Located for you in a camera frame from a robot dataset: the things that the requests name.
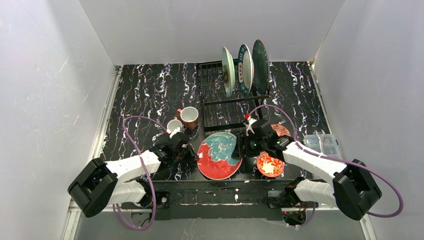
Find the small brown cup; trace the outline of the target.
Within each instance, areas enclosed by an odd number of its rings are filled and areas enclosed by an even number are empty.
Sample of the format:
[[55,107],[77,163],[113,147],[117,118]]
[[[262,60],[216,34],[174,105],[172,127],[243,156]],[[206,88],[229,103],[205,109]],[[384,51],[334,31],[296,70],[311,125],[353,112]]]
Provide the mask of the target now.
[[166,132],[170,135],[173,132],[182,132],[183,123],[179,119],[172,119],[167,123]]

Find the red teal floral plate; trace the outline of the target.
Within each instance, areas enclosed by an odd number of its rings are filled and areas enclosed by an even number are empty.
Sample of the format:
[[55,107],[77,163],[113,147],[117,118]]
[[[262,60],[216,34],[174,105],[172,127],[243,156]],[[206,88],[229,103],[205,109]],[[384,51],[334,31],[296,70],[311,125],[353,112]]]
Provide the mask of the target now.
[[202,141],[197,151],[197,167],[208,179],[225,180],[234,175],[242,159],[232,157],[237,137],[230,132],[216,132]]

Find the large brown mug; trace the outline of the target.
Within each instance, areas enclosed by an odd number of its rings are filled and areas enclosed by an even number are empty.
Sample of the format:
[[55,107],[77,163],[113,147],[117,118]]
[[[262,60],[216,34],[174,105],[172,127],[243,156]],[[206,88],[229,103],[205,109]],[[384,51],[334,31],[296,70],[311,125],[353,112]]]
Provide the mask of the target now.
[[195,107],[188,106],[183,109],[177,109],[176,112],[180,116],[186,128],[191,131],[194,131],[197,128],[199,112]]

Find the black wire dish rack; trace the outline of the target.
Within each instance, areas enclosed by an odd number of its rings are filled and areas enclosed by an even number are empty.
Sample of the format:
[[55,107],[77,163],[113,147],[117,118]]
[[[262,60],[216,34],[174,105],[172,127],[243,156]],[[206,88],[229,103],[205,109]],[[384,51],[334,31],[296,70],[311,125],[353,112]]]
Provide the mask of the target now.
[[195,69],[205,135],[209,136],[217,132],[233,134],[244,132],[246,130],[245,114],[269,98],[270,85],[268,83],[265,85],[264,93],[260,93],[253,85],[250,93],[244,96],[237,80],[233,93],[228,97],[220,61],[198,63]]

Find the green rim lettered plate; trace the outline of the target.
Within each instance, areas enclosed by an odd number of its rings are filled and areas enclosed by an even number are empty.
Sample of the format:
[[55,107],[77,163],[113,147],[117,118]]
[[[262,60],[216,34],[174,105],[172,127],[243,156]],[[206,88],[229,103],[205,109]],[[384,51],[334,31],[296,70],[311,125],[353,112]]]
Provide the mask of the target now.
[[252,54],[246,44],[242,44],[238,51],[237,75],[241,93],[247,97],[252,89],[254,79],[254,64]]

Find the dark blue glazed plate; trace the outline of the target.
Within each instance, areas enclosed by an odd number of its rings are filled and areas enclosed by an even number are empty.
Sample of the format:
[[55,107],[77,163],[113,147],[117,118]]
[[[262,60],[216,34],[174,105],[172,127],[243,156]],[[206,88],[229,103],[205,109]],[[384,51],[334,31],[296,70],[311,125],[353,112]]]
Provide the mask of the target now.
[[270,63],[265,45],[260,39],[254,42],[252,61],[254,65],[254,85],[259,94],[264,94],[270,78]]

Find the light green flower plate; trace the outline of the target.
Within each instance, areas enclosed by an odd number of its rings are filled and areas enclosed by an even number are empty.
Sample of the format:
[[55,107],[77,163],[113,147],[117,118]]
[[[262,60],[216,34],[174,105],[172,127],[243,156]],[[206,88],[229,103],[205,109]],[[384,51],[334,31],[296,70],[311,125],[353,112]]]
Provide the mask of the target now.
[[232,55],[229,50],[224,46],[222,48],[222,79],[225,88],[225,94],[230,98],[233,94],[236,77],[235,77],[235,66]]

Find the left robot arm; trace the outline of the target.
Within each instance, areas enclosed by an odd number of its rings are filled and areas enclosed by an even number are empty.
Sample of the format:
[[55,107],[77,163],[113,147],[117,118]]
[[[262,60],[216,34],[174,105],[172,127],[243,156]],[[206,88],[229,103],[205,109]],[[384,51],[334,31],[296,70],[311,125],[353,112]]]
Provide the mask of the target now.
[[67,192],[87,218],[115,204],[144,204],[145,199],[153,198],[153,188],[142,180],[143,176],[148,177],[176,161],[196,158],[187,134],[168,132],[164,141],[140,155],[115,161],[92,159]]

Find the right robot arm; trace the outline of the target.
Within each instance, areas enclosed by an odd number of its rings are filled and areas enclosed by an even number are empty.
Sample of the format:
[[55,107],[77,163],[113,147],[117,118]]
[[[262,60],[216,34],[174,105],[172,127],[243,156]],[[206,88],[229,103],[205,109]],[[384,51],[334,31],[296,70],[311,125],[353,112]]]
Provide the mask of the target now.
[[352,220],[360,220],[382,197],[372,175],[360,160],[347,163],[330,160],[288,135],[279,136],[265,119],[244,120],[246,132],[237,136],[232,156],[257,157],[265,152],[285,164],[295,165],[317,175],[320,180],[298,177],[285,186],[283,205],[315,202],[337,207]]

